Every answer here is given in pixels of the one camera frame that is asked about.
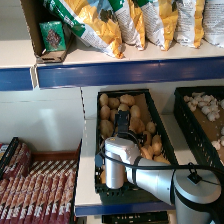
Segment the garlic bulb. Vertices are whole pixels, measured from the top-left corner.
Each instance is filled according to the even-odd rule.
[[[219,141],[213,141],[211,143],[215,147],[216,150],[220,150],[221,146],[220,146]]]
[[[190,97],[189,96],[184,96],[184,101],[187,103],[190,101]]]
[[[209,121],[215,121],[215,114],[214,114],[214,112],[208,113],[207,118],[208,118]]]
[[[202,108],[204,106],[207,106],[207,105],[208,105],[208,103],[204,102],[204,101],[201,101],[201,102],[198,103],[198,107],[200,107],[200,108]]]
[[[221,145],[224,146],[224,136],[220,138]]]
[[[201,111],[203,114],[207,115],[211,112],[211,109],[209,106],[204,106],[204,107],[202,107]]]

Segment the plastic packaging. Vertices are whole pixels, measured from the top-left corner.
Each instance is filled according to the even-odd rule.
[[[161,50],[168,50],[173,41],[178,12],[171,0],[138,0],[145,21],[146,37]]]

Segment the cardboard box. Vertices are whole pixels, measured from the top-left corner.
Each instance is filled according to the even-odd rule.
[[[20,0],[23,13],[26,19],[27,29],[33,45],[34,55],[37,63],[62,62],[67,54],[67,50],[74,40],[74,35],[70,32],[66,43],[65,51],[44,52],[45,46],[41,35],[39,23],[48,21],[59,21],[59,19],[44,8],[39,0]]]

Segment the green snack bag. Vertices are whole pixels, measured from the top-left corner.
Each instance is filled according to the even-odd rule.
[[[62,23],[59,21],[40,23],[46,51],[66,50]]]

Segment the shelf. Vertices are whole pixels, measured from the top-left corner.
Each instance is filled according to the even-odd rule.
[[[175,154],[180,164],[195,163],[188,145],[173,115],[161,116],[164,126],[171,133],[172,143],[175,145]],[[79,162],[77,188],[75,197],[75,214],[77,217],[89,215],[106,215],[118,213],[140,213],[149,211],[174,210],[173,206],[161,201],[146,201],[139,203],[119,203],[103,201],[95,193],[95,147],[96,147],[96,119],[86,120],[82,139],[82,148]]]

